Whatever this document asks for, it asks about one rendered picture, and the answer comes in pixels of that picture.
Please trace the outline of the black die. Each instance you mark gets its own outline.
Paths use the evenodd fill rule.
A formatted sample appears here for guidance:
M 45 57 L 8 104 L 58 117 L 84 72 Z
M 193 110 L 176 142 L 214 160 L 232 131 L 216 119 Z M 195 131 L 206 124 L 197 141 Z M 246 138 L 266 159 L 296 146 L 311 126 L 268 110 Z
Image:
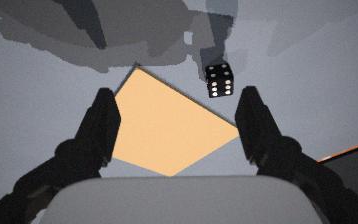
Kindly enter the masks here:
M 228 63 L 205 67 L 210 98 L 233 95 L 234 76 Z

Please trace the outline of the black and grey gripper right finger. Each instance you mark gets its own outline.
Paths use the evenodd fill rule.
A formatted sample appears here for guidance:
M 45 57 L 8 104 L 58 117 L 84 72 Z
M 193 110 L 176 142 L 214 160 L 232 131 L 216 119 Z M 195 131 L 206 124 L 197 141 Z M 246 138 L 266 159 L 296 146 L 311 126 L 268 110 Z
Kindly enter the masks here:
M 293 182 L 330 224 L 358 224 L 358 194 L 345 188 L 336 172 L 302 153 L 298 141 L 282 136 L 255 86 L 242 89 L 235 123 L 247 161 L 259 168 L 256 175 Z

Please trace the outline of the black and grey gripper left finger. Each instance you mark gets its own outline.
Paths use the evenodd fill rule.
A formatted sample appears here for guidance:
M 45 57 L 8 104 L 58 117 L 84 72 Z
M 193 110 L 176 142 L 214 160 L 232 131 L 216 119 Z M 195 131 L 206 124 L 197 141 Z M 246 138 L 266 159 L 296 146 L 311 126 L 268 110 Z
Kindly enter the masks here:
M 19 178 L 13 192 L 0 199 L 0 224 L 31 224 L 65 186 L 101 178 L 99 170 L 111 162 L 120 124 L 113 91 L 99 88 L 75 138 L 60 143 L 54 157 Z

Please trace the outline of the tan flat mat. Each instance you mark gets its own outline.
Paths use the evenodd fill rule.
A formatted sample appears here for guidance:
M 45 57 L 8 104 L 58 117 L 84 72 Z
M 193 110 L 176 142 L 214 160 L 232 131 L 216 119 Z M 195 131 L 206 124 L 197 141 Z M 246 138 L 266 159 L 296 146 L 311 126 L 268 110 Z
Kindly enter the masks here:
M 112 157 L 173 176 L 239 136 L 237 126 L 136 66 L 115 95 Z

